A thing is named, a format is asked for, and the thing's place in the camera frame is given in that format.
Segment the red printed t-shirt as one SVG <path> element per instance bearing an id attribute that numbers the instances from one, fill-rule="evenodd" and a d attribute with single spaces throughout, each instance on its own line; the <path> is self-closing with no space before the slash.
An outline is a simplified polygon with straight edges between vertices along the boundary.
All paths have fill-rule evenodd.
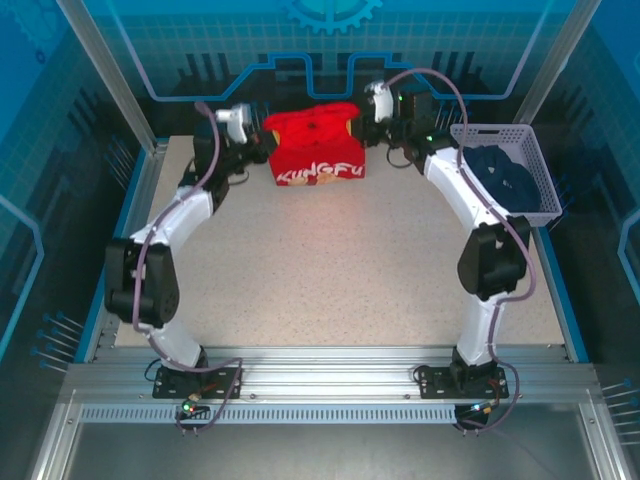
<path id="1" fill-rule="evenodd" d="M 352 134 L 360 115 L 353 103 L 333 102 L 274 113 L 263 128 L 276 147 L 269 166 L 280 187 L 318 186 L 366 176 L 366 154 Z"/>

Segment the blue table edge trim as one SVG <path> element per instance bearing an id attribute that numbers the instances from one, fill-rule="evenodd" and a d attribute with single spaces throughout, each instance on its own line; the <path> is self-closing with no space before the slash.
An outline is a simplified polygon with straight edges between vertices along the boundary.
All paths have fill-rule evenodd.
<path id="1" fill-rule="evenodd" d="M 547 229 L 535 229 L 534 241 L 554 310 L 563 334 L 564 346 L 568 358 L 574 363 L 589 363 L 590 358 L 581 334 L 580 326 Z"/>
<path id="2" fill-rule="evenodd" d="M 114 227 L 114 235 L 117 237 L 121 236 L 125 232 L 128 222 L 132 216 L 132 211 L 135 209 L 134 204 L 136 201 L 136 194 L 140 178 L 145 172 L 149 158 L 150 155 L 147 153 L 147 151 L 144 148 L 141 148 L 136 159 L 133 174 L 127 187 L 116 225 Z M 100 333 L 99 323 L 101 310 L 103 309 L 104 304 L 105 279 L 106 268 L 103 267 L 98 279 L 98 283 L 96 285 L 94 296 L 84 324 L 84 329 L 80 337 L 79 345 L 76 349 L 73 360 L 74 364 L 88 363 L 93 358 L 95 351 L 95 339 L 99 337 Z"/>

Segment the navy blue garment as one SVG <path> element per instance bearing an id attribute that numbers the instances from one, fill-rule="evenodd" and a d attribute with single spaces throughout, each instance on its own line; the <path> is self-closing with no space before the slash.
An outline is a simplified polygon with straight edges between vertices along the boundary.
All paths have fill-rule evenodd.
<path id="1" fill-rule="evenodd" d="M 540 191 L 529 171 L 497 145 L 465 147 L 463 156 L 485 190 L 506 210 L 537 212 Z"/>

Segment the lavender plastic basket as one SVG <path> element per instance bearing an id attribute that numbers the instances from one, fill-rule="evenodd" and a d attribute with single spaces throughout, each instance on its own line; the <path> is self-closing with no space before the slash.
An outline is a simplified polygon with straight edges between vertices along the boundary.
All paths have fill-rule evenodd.
<path id="1" fill-rule="evenodd" d="M 468 126 L 468 131 L 464 132 L 463 125 L 459 123 L 451 125 L 449 131 L 456 141 L 464 143 L 464 148 L 499 146 L 513 162 L 524 166 L 532 175 L 541 194 L 539 210 L 537 212 L 517 213 L 507 210 L 511 216 L 524 216 L 531 227 L 539 228 L 546 226 L 550 221 L 561 215 L 562 207 L 555 192 L 553 181 L 535 133 L 530 126 L 526 124 L 471 124 Z M 463 164 L 471 171 L 464 156 Z M 472 171 L 471 173 L 474 182 L 484 188 Z"/>

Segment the small lit electronics module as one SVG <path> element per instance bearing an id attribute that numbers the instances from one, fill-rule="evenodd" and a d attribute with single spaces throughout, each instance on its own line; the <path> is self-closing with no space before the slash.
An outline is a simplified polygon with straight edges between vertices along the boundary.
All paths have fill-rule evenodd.
<path id="1" fill-rule="evenodd" d="M 176 418 L 181 422 L 187 420 L 202 420 L 206 418 L 209 412 L 210 408 L 208 406 L 202 406 L 197 400 L 188 398 L 178 407 Z"/>
<path id="2" fill-rule="evenodd" d="M 500 401 L 496 399 L 473 404 L 456 405 L 455 417 L 458 421 L 472 420 L 485 422 L 492 411 L 499 406 Z"/>

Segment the aluminium table side rail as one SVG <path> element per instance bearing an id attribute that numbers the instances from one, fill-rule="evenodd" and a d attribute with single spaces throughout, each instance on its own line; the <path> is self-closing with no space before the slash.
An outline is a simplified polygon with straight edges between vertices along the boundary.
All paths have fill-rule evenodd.
<path id="1" fill-rule="evenodd" d="M 148 222 L 148 217 L 152 209 L 152 203 L 159 181 L 160 173 L 166 156 L 168 140 L 161 140 L 158 152 L 150 155 L 145 172 L 142 174 L 136 194 L 135 209 L 128 222 L 125 232 L 117 238 L 126 238 L 142 229 Z M 100 333 L 95 339 L 95 351 L 91 362 L 95 362 L 103 355 L 104 351 L 110 352 L 117 348 L 116 342 L 121 326 L 121 320 L 108 312 L 103 304 L 100 316 Z"/>

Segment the aluminium enclosure post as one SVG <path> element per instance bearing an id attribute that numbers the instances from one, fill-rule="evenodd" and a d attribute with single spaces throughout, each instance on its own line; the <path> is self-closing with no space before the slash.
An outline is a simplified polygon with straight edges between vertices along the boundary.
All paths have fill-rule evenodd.
<path id="1" fill-rule="evenodd" d="M 158 140 L 114 55 L 83 0 L 55 0 L 141 147 L 150 155 Z"/>
<path id="2" fill-rule="evenodd" d="M 589 26 L 602 0 L 576 0 L 554 44 L 527 92 L 513 124 L 531 124 Z"/>

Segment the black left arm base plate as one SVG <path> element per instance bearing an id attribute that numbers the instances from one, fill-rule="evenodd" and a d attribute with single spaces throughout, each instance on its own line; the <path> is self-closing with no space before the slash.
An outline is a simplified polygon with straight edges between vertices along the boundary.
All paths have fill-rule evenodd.
<path id="1" fill-rule="evenodd" d="M 222 368 L 208 373 L 189 373 L 160 367 L 153 381 L 152 397 L 155 399 L 186 399 L 192 394 L 202 399 L 223 399 L 232 388 L 230 398 L 240 396 L 242 373 L 233 381 L 237 369 Z"/>

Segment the aluminium front frame rail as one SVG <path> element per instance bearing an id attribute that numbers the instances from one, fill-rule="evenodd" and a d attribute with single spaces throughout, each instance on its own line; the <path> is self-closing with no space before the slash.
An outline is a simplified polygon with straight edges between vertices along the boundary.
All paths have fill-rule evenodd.
<path id="1" fill-rule="evenodd" d="M 245 404 L 402 404 L 419 400 L 412 372 L 419 365 L 446 366 L 449 346 L 432 347 L 214 347 L 212 363 L 243 361 Z M 596 403 L 603 395 L 595 368 L 567 360 L 559 345 L 502 347 L 516 368 L 510 392 L 530 404 Z M 91 363 L 69 367 L 63 403 L 146 404 L 151 384 L 143 377 L 154 355 L 142 347 L 101 348 Z"/>

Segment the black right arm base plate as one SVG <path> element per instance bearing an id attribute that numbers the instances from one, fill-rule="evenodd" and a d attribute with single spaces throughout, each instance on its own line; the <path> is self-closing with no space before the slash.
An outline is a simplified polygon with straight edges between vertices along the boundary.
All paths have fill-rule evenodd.
<path id="1" fill-rule="evenodd" d="M 423 400 L 506 399 L 510 396 L 505 372 L 500 367 L 479 375 L 466 375 L 455 373 L 451 366 L 420 365 L 412 375 Z"/>

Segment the aluminium lower frame bar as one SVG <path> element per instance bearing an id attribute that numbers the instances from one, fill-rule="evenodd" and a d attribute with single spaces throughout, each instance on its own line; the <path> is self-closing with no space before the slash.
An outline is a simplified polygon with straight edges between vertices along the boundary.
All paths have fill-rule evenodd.
<path id="1" fill-rule="evenodd" d="M 609 410 L 604 404 L 579 404 L 588 448 L 598 480 L 634 480 Z"/>
<path id="2" fill-rule="evenodd" d="M 28 480 L 64 480 L 76 436 L 82 405 L 57 403 Z"/>

